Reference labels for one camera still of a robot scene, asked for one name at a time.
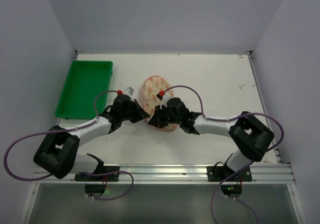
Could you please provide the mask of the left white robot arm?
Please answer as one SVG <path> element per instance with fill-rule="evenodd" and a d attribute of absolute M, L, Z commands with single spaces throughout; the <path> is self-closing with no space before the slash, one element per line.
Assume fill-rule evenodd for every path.
<path fill-rule="evenodd" d="M 97 119 L 71 129 L 53 126 L 46 133 L 33 157 L 33 162 L 57 179 L 62 179 L 69 173 L 101 176 L 104 162 L 90 153 L 78 154 L 79 147 L 113 133 L 125 121 L 136 123 L 149 117 L 137 100 L 128 94 L 119 94 L 113 104 L 100 113 Z"/>

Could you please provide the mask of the floral laundry bag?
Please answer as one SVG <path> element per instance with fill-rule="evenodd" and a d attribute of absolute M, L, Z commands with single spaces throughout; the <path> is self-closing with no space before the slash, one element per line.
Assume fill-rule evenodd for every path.
<path fill-rule="evenodd" d="M 159 75 L 152 75 L 144 81 L 139 89 L 138 102 L 143 110 L 150 115 L 150 117 L 145 120 L 146 123 L 153 117 L 155 107 L 161 103 L 156 95 L 160 91 L 164 91 L 170 87 L 169 82 Z"/>

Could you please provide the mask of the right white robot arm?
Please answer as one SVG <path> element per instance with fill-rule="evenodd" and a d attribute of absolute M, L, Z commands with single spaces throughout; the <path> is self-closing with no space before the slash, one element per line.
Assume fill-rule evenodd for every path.
<path fill-rule="evenodd" d="M 260 162 L 275 137 L 255 116 L 247 111 L 241 114 L 246 116 L 230 122 L 209 120 L 200 112 L 190 111 L 180 98 L 173 97 L 155 107 L 148 124 L 159 129 L 173 124 L 188 134 L 213 134 L 231 138 L 238 150 L 223 165 L 223 174 L 229 176 L 251 162 Z"/>

